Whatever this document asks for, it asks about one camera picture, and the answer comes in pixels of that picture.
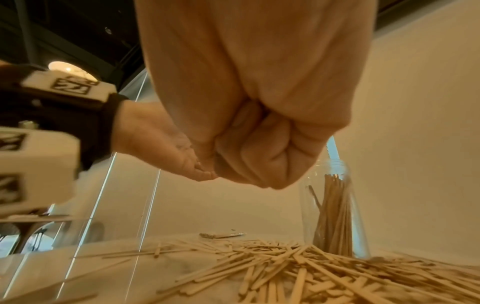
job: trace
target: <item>clenched fist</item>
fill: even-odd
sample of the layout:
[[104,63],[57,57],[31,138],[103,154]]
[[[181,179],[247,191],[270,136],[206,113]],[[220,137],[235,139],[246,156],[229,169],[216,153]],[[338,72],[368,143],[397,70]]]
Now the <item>clenched fist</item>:
[[284,188],[351,119],[375,0],[136,0],[155,90],[206,168]]

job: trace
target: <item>ceiling pipe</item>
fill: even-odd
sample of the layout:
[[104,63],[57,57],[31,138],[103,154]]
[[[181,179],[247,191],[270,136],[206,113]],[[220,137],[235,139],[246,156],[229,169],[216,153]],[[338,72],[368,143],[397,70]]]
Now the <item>ceiling pipe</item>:
[[27,4],[25,3],[25,0],[15,0],[15,5],[28,61],[33,65],[41,65],[37,51],[37,45],[35,44],[34,37],[32,35],[32,29],[30,27]]

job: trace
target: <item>dark ceiling beam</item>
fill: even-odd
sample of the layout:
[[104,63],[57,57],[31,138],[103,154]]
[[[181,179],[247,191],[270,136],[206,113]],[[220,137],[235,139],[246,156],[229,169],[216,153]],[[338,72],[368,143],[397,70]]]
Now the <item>dark ceiling beam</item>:
[[[11,32],[17,33],[18,35],[22,34],[16,13],[1,5],[0,26]],[[74,45],[55,33],[43,28],[42,26],[31,24],[31,32],[34,37],[34,42],[39,47],[56,54],[58,56],[56,60],[65,60],[69,61],[70,63],[80,65],[81,67],[85,67],[88,72],[90,72],[89,69],[94,69],[92,74],[101,76],[103,79],[108,77],[115,68],[113,65]]]
[[32,36],[30,27],[29,13],[27,11],[27,4],[25,0],[15,0],[16,11],[18,15],[18,21],[20,23],[21,35],[23,37],[23,43],[25,45],[26,56],[31,64],[40,65],[39,53]]

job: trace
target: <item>ceiling light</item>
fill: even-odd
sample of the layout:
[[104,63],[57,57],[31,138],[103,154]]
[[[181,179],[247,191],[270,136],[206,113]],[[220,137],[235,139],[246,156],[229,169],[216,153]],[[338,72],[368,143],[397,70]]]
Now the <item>ceiling light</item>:
[[97,81],[92,74],[68,62],[52,61],[49,63],[48,68],[52,71],[62,71],[88,80]]

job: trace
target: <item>transparent container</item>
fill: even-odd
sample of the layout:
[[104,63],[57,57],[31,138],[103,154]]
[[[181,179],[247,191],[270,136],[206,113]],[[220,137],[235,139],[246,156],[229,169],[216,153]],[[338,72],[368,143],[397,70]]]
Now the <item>transparent container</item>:
[[305,243],[325,252],[369,258],[352,179],[341,160],[318,161],[300,181]]

